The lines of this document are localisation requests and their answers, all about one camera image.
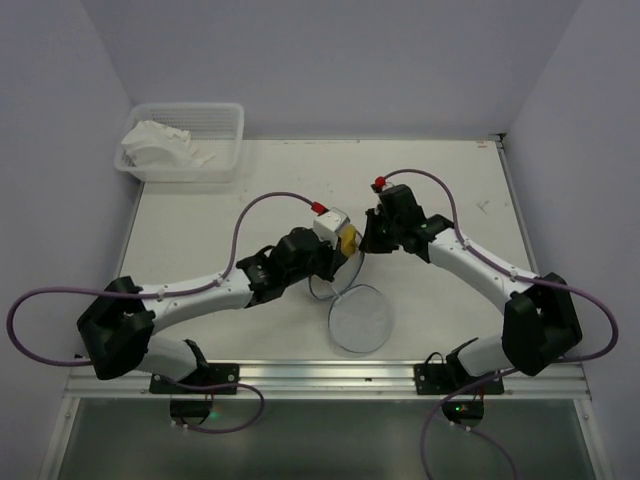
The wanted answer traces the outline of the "yellow bra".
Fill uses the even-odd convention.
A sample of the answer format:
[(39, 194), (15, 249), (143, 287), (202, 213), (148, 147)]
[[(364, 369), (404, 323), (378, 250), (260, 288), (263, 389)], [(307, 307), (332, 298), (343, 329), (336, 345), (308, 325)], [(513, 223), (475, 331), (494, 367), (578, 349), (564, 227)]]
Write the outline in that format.
[(340, 252), (346, 258), (353, 256), (358, 250), (358, 232), (353, 224), (347, 224), (339, 234)]

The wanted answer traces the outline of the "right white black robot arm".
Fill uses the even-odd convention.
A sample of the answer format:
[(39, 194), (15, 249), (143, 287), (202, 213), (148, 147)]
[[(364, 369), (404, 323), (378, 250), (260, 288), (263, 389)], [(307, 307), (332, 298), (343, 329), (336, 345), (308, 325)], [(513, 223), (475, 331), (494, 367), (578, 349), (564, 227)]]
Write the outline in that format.
[(564, 279), (538, 277), (480, 248), (440, 215), (428, 217), (404, 184), (371, 186), (378, 197), (366, 212), (361, 250), (390, 254), (402, 249), (456, 276), (485, 297), (503, 316), (498, 334), (473, 338), (445, 358), (447, 374), (459, 384), (499, 370), (535, 376), (583, 339)]

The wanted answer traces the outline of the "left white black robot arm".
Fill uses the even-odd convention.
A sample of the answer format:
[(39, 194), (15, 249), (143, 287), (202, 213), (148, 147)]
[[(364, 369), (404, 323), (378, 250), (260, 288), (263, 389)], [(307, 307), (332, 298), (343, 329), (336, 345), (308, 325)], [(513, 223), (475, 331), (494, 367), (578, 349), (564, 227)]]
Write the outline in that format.
[(284, 291), (311, 276), (333, 280), (352, 255), (352, 227), (340, 232), (295, 228), (274, 246), (220, 273), (214, 286), (200, 280), (177, 283), (172, 297), (156, 286), (138, 286), (129, 276), (112, 281), (77, 322), (79, 333), (100, 380), (137, 370), (183, 385), (213, 383), (213, 367), (193, 340), (170, 340), (161, 331), (207, 314), (240, 310), (280, 298)]

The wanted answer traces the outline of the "white bra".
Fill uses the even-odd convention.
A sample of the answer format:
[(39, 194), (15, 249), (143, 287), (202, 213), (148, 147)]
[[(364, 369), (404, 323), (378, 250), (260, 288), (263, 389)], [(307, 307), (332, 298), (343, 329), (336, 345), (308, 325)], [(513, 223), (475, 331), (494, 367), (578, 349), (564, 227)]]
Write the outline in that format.
[(188, 130), (152, 120), (139, 121), (121, 140), (126, 155), (139, 168), (200, 168), (216, 152), (198, 146)]

